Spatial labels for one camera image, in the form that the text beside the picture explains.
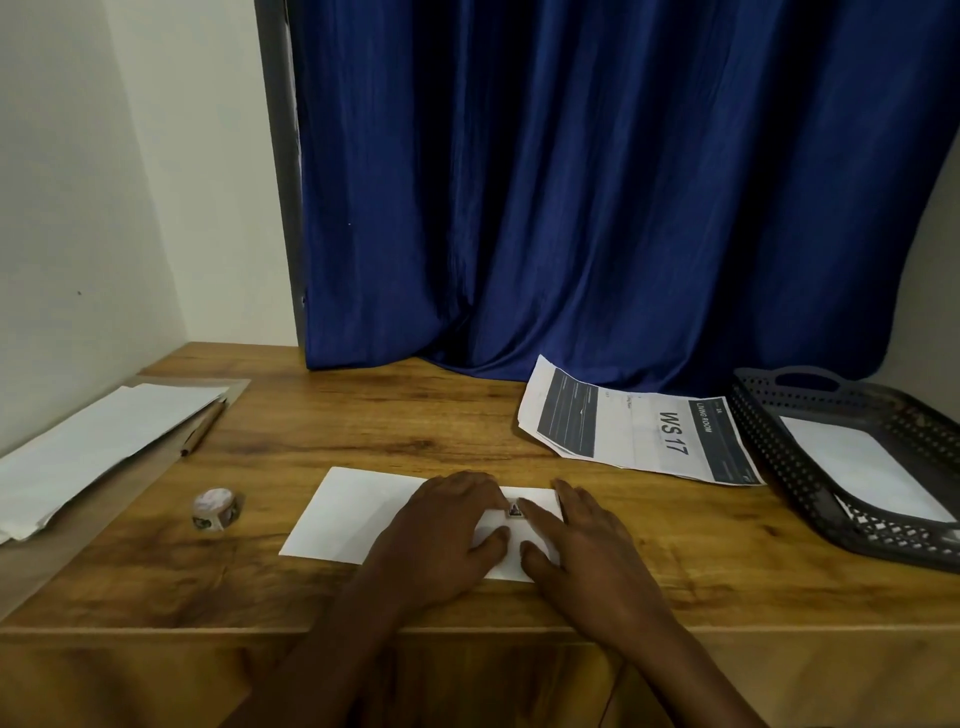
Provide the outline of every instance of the forearm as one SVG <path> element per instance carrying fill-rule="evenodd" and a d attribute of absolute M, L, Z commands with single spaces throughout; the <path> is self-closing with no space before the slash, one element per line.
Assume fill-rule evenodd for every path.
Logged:
<path fill-rule="evenodd" d="M 628 640 L 621 650 L 679 728 L 755 728 L 766 724 L 707 651 L 677 622 Z"/>
<path fill-rule="evenodd" d="M 400 610 L 366 580 L 349 583 L 330 611 L 221 728 L 342 725 Z"/>

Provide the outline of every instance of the person's right hand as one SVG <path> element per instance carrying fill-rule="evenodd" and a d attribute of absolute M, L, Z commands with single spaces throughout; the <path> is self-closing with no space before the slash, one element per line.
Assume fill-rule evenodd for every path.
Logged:
<path fill-rule="evenodd" d="M 620 519 L 583 488 L 563 480 L 553 485 L 567 523 L 530 500 L 518 501 L 527 521 L 560 552 L 556 567 L 534 544 L 520 545 L 523 570 L 546 600 L 581 634 L 621 653 L 627 644 L 673 631 L 670 607 Z"/>

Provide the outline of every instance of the paper in tray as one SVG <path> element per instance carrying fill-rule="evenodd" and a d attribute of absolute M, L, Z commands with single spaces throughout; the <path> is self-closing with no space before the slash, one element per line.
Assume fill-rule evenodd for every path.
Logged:
<path fill-rule="evenodd" d="M 586 384 L 542 356 L 519 426 L 561 457 L 723 485 L 762 485 L 723 397 L 619 392 Z"/>

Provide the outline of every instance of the black plastic tray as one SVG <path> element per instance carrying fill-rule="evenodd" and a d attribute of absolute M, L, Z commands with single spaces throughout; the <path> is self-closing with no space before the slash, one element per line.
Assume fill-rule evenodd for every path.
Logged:
<path fill-rule="evenodd" d="M 796 385 L 798 379 L 806 380 L 804 386 Z M 813 379 L 823 388 L 811 387 Z M 866 556 L 960 573 L 960 524 L 902 516 L 852 496 L 800 448 L 780 415 L 870 433 L 955 518 L 960 425 L 899 390 L 815 367 L 738 369 L 729 400 L 740 432 L 794 508 L 828 541 Z"/>

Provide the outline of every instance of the blue curtain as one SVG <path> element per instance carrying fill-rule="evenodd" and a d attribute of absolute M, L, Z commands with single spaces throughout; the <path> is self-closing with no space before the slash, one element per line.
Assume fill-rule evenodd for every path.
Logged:
<path fill-rule="evenodd" d="M 306 361 L 859 378 L 960 122 L 956 0 L 290 6 Z"/>

